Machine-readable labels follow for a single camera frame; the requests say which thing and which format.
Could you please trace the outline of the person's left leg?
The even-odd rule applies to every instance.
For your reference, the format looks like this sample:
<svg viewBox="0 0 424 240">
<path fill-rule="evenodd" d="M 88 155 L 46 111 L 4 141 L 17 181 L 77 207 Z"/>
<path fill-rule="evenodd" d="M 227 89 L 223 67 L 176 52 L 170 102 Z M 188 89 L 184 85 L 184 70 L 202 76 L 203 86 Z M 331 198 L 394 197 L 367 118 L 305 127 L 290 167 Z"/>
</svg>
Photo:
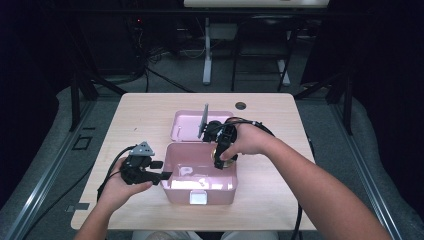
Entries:
<svg viewBox="0 0 424 240">
<path fill-rule="evenodd" d="M 190 231 L 134 231 L 132 240 L 203 240 Z"/>
</svg>

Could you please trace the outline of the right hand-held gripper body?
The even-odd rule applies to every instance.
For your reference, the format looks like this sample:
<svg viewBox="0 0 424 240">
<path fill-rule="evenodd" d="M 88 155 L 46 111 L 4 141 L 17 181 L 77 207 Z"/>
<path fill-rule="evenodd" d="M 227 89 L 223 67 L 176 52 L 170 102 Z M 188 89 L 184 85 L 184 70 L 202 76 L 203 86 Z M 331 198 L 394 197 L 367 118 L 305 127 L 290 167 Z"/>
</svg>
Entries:
<svg viewBox="0 0 424 240">
<path fill-rule="evenodd" d="M 233 124 L 229 120 L 224 123 L 218 120 L 207 121 L 208 113 L 209 104 L 206 103 L 198 129 L 198 138 L 203 142 L 221 142 L 225 139 L 234 142 L 237 138 L 237 132 Z"/>
</svg>

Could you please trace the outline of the dark computer case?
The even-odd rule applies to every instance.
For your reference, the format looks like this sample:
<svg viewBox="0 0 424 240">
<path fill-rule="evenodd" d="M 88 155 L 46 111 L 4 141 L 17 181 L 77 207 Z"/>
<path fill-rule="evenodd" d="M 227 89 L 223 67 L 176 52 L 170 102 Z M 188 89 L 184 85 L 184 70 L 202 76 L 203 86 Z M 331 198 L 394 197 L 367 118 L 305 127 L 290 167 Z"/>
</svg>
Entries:
<svg viewBox="0 0 424 240">
<path fill-rule="evenodd" d="M 141 75 L 144 59 L 122 16 L 86 15 L 79 23 L 89 46 L 94 64 L 101 75 Z"/>
</svg>

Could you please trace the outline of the grey tape strip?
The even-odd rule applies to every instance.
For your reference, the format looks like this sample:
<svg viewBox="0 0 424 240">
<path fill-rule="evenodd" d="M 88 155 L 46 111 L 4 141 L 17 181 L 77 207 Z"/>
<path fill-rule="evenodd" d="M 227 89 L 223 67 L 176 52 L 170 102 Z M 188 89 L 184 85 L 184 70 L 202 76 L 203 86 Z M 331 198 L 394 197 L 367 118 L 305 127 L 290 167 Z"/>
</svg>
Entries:
<svg viewBox="0 0 424 240">
<path fill-rule="evenodd" d="M 90 203 L 76 203 L 74 205 L 68 205 L 65 209 L 68 213 L 73 213 L 77 210 L 88 210 Z"/>
</svg>

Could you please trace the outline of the black chair frame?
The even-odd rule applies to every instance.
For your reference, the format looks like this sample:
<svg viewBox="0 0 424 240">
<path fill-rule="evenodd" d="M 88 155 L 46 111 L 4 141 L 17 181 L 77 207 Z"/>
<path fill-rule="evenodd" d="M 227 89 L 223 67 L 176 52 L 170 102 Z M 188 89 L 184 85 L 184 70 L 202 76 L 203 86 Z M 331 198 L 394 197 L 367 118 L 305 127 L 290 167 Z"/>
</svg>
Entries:
<svg viewBox="0 0 424 240">
<path fill-rule="evenodd" d="M 241 22 L 234 38 L 235 46 L 232 51 L 231 90 L 235 90 L 238 74 L 277 74 L 279 83 L 277 91 L 284 85 L 291 56 L 297 36 L 305 21 L 300 17 L 287 15 L 254 15 Z M 242 58 L 272 59 L 277 64 L 275 71 L 264 71 L 253 67 L 240 71 L 238 62 Z"/>
</svg>

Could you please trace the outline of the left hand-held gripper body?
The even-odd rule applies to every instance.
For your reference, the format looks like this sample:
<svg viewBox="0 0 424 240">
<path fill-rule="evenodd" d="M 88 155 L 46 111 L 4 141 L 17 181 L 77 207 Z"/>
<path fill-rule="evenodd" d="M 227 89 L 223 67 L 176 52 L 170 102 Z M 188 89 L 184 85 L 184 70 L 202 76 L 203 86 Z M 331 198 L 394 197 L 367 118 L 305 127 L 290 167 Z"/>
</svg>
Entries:
<svg viewBox="0 0 424 240">
<path fill-rule="evenodd" d="M 120 167 L 121 178 L 127 185 L 152 182 L 159 184 L 159 174 L 147 171 L 155 153 L 147 142 L 136 145 Z"/>
</svg>

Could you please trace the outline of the person's left hand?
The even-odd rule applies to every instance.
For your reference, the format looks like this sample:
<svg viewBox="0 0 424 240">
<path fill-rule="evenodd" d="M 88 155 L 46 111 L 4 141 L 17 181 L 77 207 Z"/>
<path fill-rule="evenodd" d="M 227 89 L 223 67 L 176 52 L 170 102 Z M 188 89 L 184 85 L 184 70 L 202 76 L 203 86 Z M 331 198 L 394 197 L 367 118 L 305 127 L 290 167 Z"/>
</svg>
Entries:
<svg viewBox="0 0 424 240">
<path fill-rule="evenodd" d="M 121 177 L 120 167 L 124 162 L 120 158 L 109 176 L 97 205 L 104 210 L 116 211 L 125 204 L 133 195 L 141 193 L 153 186 L 151 181 L 128 185 Z"/>
</svg>

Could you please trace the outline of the black metal stand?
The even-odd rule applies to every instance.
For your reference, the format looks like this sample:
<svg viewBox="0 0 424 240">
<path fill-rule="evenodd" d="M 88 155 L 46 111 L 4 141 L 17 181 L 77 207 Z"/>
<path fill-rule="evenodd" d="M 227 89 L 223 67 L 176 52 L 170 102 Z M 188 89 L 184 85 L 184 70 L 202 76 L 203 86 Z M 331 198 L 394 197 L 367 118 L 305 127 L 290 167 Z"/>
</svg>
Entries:
<svg viewBox="0 0 424 240">
<path fill-rule="evenodd" d="M 328 91 L 325 99 L 328 104 L 337 104 L 341 97 L 343 97 L 343 111 L 342 111 L 342 124 L 349 135 L 352 135 L 351 128 L 351 117 L 352 117 L 352 102 L 353 102 L 353 72 L 346 70 L 337 73 L 321 82 L 313 84 L 306 90 L 296 94 L 294 98 L 301 100 L 312 93 L 317 92 L 324 86 L 329 85 L 330 90 Z"/>
<path fill-rule="evenodd" d="M 88 101 L 96 101 L 99 97 L 99 93 L 94 87 L 95 83 L 106 87 L 120 96 L 126 93 L 125 90 L 107 81 L 98 74 L 91 71 L 76 71 L 70 82 L 72 110 L 70 131 L 74 131 L 81 121 L 80 94 L 83 94 Z"/>
</svg>

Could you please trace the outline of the person's right hand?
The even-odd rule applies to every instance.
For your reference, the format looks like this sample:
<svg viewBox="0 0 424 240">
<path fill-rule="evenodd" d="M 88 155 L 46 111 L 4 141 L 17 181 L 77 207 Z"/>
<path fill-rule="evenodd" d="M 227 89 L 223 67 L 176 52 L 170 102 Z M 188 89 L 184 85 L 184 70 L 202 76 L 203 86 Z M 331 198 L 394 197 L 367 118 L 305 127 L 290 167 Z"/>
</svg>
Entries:
<svg viewBox="0 0 424 240">
<path fill-rule="evenodd" d="M 237 138 L 220 155 L 221 160 L 229 160 L 239 153 L 269 156 L 279 146 L 280 141 L 276 137 L 254 126 L 252 123 L 241 123 L 239 120 L 232 120 L 231 124 L 236 128 Z"/>
</svg>

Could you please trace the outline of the pink lidded storage box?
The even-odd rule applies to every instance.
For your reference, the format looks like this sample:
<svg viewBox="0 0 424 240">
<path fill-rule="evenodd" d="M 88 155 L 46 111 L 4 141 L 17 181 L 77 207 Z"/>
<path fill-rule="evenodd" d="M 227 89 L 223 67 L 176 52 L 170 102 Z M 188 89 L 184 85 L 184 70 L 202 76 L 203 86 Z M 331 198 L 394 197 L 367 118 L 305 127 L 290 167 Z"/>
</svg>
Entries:
<svg viewBox="0 0 424 240">
<path fill-rule="evenodd" d="M 162 180 L 161 185 L 174 204 L 229 205 L 238 184 L 236 163 L 224 169 L 214 167 L 211 153 L 217 144 L 198 138 L 202 113 L 202 110 L 175 113 L 163 168 L 172 176 Z M 209 111 L 207 121 L 224 123 L 232 116 L 229 111 Z"/>
</svg>

